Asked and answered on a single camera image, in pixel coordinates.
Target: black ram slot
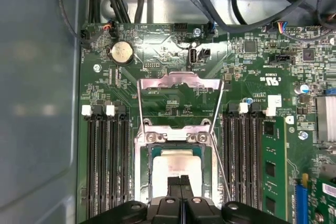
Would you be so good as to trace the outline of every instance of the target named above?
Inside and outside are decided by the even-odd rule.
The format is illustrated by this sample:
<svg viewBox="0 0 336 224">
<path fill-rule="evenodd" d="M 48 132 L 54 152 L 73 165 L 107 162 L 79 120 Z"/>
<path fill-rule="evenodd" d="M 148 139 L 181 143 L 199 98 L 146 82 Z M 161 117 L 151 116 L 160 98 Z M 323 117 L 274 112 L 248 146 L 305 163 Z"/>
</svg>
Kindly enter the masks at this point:
<svg viewBox="0 0 336 224">
<path fill-rule="evenodd" d="M 95 171 L 95 149 L 94 141 L 96 138 L 96 122 L 88 121 L 88 145 L 87 145 L 87 219 L 94 216 L 93 202 L 95 194 L 95 181 L 94 181 L 94 171 Z"/>
<path fill-rule="evenodd" d="M 230 162 L 230 138 L 229 138 L 229 118 L 223 117 L 223 167 L 225 172 L 225 177 L 228 182 L 229 188 L 230 188 L 230 181 L 231 181 L 231 162 Z M 223 192 L 223 202 L 228 202 L 229 199 L 227 198 L 226 190 L 224 189 Z"/>
<path fill-rule="evenodd" d="M 223 165 L 232 200 L 261 207 L 262 118 L 223 114 Z M 224 191 L 224 200 L 228 200 Z"/>
<path fill-rule="evenodd" d="M 262 207 L 261 194 L 261 136 L 262 119 L 256 114 L 250 118 L 250 162 L 252 169 L 250 173 L 251 181 L 251 206 L 257 209 Z"/>
<path fill-rule="evenodd" d="M 107 179 L 107 122 L 99 122 L 100 142 L 100 180 L 99 180 L 99 214 L 106 211 L 106 179 Z"/>
<path fill-rule="evenodd" d="M 110 208 L 118 205 L 118 122 L 109 121 L 110 134 Z"/>
<path fill-rule="evenodd" d="M 121 118 L 118 123 L 118 136 L 121 147 L 121 174 L 120 174 L 120 193 L 121 203 L 128 201 L 129 191 L 129 174 L 128 174 L 128 158 L 129 158 L 129 122 L 127 118 Z"/>
</svg>

